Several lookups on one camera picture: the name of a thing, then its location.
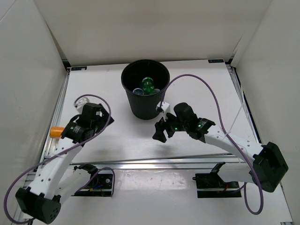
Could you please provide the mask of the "clear bottle blue label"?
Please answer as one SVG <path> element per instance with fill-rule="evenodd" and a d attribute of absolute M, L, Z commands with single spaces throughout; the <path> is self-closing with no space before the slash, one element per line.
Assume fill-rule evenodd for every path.
<path fill-rule="evenodd" d="M 136 94 L 136 95 L 143 95 L 144 94 L 144 92 L 141 88 L 135 88 L 133 90 L 133 93 Z"/>

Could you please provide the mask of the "orange plastic bottle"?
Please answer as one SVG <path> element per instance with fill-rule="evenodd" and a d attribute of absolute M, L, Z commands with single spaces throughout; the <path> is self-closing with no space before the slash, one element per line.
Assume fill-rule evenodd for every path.
<path fill-rule="evenodd" d="M 51 127 L 49 136 L 51 138 L 61 138 L 64 127 Z"/>

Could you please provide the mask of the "green plastic bottle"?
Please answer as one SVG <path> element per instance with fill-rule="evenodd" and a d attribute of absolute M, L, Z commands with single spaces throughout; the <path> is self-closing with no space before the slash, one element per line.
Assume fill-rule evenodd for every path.
<path fill-rule="evenodd" d="M 142 80 L 142 90 L 144 95 L 150 95 L 155 89 L 154 81 L 150 77 L 145 77 Z"/>

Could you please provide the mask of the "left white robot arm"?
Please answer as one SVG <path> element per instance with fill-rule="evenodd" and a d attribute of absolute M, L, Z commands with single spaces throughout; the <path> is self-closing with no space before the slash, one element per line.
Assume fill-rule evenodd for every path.
<path fill-rule="evenodd" d="M 59 138 L 55 158 L 45 163 L 27 188 L 16 192 L 21 211 L 48 225 L 56 219 L 69 197 L 81 189 L 102 186 L 103 183 L 98 180 L 100 169 L 91 164 L 76 166 L 68 178 L 63 180 L 62 177 L 86 141 L 113 121 L 101 104 L 85 103 L 81 113 L 64 128 L 52 129 L 50 136 Z"/>

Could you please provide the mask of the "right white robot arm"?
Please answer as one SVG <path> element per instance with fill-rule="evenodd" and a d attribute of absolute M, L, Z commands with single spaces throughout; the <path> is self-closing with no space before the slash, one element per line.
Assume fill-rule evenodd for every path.
<path fill-rule="evenodd" d="M 215 122 L 197 117 L 187 103 L 177 104 L 175 114 L 170 113 L 166 102 L 159 102 L 156 110 L 163 116 L 155 124 L 154 140 L 165 143 L 174 133 L 186 132 L 192 139 L 221 148 L 244 161 L 242 165 L 217 163 L 209 173 L 196 174 L 200 189 L 222 189 L 230 182 L 247 182 L 272 193 L 288 171 L 279 147 L 272 142 L 260 144 L 229 135 Z"/>

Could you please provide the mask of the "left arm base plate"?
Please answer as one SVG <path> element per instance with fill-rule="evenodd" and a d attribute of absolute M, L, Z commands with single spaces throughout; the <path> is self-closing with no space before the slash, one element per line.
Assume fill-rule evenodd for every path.
<path fill-rule="evenodd" d="M 115 172 L 110 167 L 101 168 L 95 178 L 74 196 L 112 197 L 115 189 Z"/>

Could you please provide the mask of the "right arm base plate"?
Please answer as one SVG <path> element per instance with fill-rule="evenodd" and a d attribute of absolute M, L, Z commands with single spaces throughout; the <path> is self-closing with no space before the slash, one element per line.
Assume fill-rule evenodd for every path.
<path fill-rule="evenodd" d="M 241 187 L 236 181 L 225 182 L 216 172 L 196 173 L 197 198 L 240 198 Z"/>

